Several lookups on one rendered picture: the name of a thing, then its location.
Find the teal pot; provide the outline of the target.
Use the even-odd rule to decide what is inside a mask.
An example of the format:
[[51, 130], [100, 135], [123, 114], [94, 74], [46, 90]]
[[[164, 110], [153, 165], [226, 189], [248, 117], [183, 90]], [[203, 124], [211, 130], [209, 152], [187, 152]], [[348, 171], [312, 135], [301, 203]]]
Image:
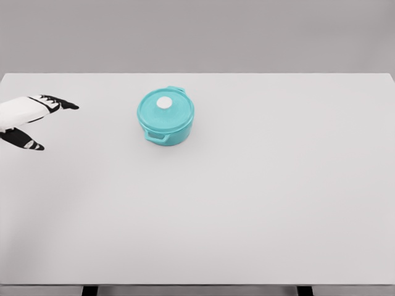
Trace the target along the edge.
[[[171, 104], [171, 100], [167, 97], [162, 97], [158, 100], [157, 103], [159, 107], [162, 108], [169, 107]], [[160, 132], [151, 131], [142, 125], [141, 127], [144, 131], [145, 140], [160, 146], [174, 146], [182, 143], [188, 138], [191, 132], [192, 125], [193, 125], [193, 121], [189, 123], [186, 127], [174, 133], [160, 133]]]

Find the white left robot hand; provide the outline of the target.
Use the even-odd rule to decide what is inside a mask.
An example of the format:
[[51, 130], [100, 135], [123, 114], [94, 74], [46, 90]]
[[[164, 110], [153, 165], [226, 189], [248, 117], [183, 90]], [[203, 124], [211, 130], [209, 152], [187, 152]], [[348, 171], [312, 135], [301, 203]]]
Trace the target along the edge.
[[26, 150], [44, 150], [44, 146], [20, 129], [59, 110], [78, 110], [73, 102], [38, 94], [20, 96], [0, 103], [0, 139], [15, 147]]

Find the teal pot lid, white knob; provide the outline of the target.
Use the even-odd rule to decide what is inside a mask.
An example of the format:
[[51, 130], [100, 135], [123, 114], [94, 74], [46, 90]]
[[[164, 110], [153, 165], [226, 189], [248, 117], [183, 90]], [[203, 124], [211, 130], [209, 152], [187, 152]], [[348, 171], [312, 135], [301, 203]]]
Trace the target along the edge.
[[[157, 102], [162, 97], [171, 100], [169, 107], [158, 106]], [[145, 128], [160, 133], [174, 133], [193, 121], [194, 104], [184, 89], [167, 86], [145, 95], [136, 114], [139, 123]]]

